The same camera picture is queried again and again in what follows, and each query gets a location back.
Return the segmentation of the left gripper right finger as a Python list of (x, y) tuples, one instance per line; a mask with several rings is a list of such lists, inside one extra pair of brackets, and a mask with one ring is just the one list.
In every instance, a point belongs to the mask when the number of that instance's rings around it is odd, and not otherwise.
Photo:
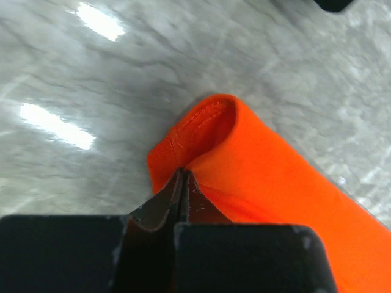
[(232, 224), (203, 194), (193, 173), (185, 172), (181, 191), (180, 221), (201, 224)]

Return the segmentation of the orange t shirt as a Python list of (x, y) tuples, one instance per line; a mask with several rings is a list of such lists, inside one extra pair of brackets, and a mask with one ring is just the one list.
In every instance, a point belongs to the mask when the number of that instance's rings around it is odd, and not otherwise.
[(154, 192), (184, 168), (236, 223), (311, 227), (340, 292), (390, 291), (390, 231), (237, 97), (217, 94), (198, 103), (149, 152), (147, 165)]

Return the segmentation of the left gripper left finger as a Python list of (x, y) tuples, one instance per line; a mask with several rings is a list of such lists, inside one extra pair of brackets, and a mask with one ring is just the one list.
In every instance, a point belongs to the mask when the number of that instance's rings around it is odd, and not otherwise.
[(128, 230), (155, 233), (167, 223), (175, 223), (179, 218), (182, 187), (183, 170), (180, 168), (156, 195), (129, 214)]

